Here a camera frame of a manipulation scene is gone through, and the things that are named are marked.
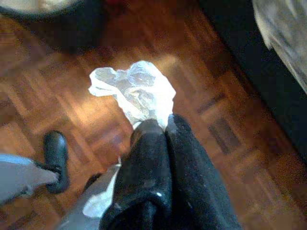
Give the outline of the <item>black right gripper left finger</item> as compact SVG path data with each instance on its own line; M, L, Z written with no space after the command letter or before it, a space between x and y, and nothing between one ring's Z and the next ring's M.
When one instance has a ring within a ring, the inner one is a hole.
M141 122L117 174L113 199L99 230L165 230L172 211L167 142L156 120Z

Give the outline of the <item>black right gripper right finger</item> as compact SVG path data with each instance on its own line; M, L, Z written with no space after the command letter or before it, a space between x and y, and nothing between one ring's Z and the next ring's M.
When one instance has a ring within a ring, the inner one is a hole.
M175 193L173 226L183 230L242 230L224 183L188 122L170 115L165 136Z

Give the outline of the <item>white plastic bag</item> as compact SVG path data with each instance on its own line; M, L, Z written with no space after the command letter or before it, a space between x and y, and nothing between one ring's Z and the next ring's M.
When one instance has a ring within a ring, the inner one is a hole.
M90 80L90 94L115 98L133 131L150 119L165 131L176 92L153 63L138 61L127 70L97 68L90 74Z

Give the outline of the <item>black robot left foot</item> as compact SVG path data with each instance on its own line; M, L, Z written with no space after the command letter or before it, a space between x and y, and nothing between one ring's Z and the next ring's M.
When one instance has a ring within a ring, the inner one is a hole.
M69 186L68 148L64 135L52 130L44 136L45 165L57 175L57 181L47 184L47 190L52 194L66 191Z

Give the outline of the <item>silver robot right leg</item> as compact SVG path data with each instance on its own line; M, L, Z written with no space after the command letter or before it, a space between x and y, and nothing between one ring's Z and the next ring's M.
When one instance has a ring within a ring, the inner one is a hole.
M110 207L114 185L121 164L112 165L105 173L92 175L73 208L56 230L99 230L100 219Z

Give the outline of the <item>silver robot leg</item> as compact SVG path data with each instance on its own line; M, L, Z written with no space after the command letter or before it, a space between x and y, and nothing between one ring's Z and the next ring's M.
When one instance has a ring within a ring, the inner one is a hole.
M0 154L0 206L21 196L31 196L38 187L58 181L57 172L30 158Z
M56 230L99 230L100 219L110 207L114 185L121 164L112 165L105 173L92 175L73 208Z

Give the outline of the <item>silver robot left leg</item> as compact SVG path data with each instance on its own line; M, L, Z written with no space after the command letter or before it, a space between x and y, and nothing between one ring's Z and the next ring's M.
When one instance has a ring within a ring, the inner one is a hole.
M57 172L30 158L0 154L0 206L21 196L31 196L38 187L58 181Z

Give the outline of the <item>grey floral bedsheet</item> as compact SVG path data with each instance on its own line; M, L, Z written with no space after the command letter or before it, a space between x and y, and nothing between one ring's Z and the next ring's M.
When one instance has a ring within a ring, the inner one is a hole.
M252 0L256 24L307 94L307 0Z

